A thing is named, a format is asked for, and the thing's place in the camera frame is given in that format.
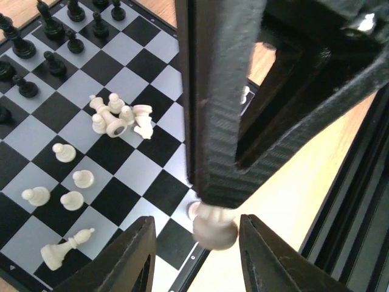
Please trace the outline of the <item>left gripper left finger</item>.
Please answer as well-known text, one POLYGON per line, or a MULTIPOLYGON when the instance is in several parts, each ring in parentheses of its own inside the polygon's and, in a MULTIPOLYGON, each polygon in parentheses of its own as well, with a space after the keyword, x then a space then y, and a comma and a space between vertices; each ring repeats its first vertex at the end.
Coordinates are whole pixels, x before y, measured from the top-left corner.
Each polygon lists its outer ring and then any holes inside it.
POLYGON ((142 216, 91 263, 54 290, 150 292, 153 286, 155 259, 154 217, 142 216))

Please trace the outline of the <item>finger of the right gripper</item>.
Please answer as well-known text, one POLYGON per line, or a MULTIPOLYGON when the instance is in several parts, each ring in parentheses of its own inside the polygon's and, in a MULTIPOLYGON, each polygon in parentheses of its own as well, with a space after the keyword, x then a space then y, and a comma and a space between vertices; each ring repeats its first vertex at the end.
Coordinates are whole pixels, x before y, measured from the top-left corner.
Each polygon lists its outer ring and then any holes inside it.
POLYGON ((239 103, 259 35, 299 40, 306 14, 306 1, 176 2, 188 178, 203 203, 240 207, 306 144, 299 124, 270 123, 265 100, 290 82, 278 66, 239 103))

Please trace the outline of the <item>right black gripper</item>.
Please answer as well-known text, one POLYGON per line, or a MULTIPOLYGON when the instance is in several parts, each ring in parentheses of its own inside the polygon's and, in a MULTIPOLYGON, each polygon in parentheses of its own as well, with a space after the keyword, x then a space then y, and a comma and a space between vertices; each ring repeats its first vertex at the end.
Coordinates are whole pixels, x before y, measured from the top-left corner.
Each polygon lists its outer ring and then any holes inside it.
POLYGON ((387 1, 268 1, 275 61, 244 112, 236 164, 277 169, 388 81, 387 1))

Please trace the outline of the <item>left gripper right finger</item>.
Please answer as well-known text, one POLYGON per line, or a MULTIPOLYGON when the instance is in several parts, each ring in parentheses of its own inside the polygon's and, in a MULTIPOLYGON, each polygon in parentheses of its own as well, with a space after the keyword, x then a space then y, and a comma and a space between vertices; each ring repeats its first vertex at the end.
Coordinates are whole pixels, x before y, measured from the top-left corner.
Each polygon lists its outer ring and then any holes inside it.
POLYGON ((239 249, 246 291, 349 291, 255 215, 240 218, 239 249))

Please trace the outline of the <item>white chess piece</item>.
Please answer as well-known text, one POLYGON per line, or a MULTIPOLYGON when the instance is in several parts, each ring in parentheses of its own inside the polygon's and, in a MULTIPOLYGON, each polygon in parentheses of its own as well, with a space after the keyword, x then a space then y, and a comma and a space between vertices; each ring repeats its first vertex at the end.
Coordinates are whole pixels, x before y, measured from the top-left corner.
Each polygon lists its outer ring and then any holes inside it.
POLYGON ((220 251, 235 244, 238 237, 234 222, 236 210, 195 201, 188 205, 187 214, 193 222, 193 238, 204 249, 220 251))
POLYGON ((240 104, 241 105, 246 103, 247 95, 249 94, 249 92, 250 92, 250 88, 248 86, 245 86, 244 89, 243 89, 243 93, 241 95, 241 100, 240 100, 240 104))

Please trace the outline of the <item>white bishop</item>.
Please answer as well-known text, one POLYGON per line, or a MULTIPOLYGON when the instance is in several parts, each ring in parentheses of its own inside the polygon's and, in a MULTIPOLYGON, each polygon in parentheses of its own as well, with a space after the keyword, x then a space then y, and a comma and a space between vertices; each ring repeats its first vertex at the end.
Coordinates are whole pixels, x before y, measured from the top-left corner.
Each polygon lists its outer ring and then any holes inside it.
POLYGON ((95 231, 94 228, 82 229, 73 237, 69 237, 66 242, 57 245, 47 244, 40 250, 44 263, 51 271, 55 271, 62 266, 66 254, 71 249, 77 249, 79 245, 86 243, 91 234, 95 231))

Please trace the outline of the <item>black silver chess board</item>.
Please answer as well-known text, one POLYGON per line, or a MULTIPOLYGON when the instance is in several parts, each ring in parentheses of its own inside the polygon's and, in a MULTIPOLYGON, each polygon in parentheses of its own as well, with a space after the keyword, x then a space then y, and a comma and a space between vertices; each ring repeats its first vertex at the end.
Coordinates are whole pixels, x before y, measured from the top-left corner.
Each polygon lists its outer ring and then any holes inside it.
POLYGON ((52 16, 84 43, 73 54, 67 38, 50 40, 37 19, 21 35, 36 47, 21 59, 12 44, 1 45, 1 60, 38 87, 23 97, 12 82, 1 83, 1 105, 10 111, 1 125, 1 277, 19 291, 50 291, 91 263, 136 219, 154 217, 157 254, 154 291, 188 291, 207 252, 193 241, 187 206, 196 193, 187 181, 184 115, 178 42, 174 28, 136 2, 123 1, 123 21, 100 9, 109 30, 105 39, 93 31, 92 1, 80 1, 85 19, 72 21, 67 3, 51 8, 52 16), (111 138, 92 129, 89 97, 108 101, 117 93, 127 105, 153 108, 153 136, 144 140, 127 129, 111 138), (52 146, 70 144, 75 159, 56 159, 52 146), (89 170, 92 186, 78 188, 72 175, 89 170), (43 206, 21 196, 26 189, 50 192, 43 206), (84 203, 70 211, 62 195, 77 191, 84 203), (40 250, 67 241, 82 229, 94 228, 90 239, 71 249, 62 266, 51 271, 40 250))

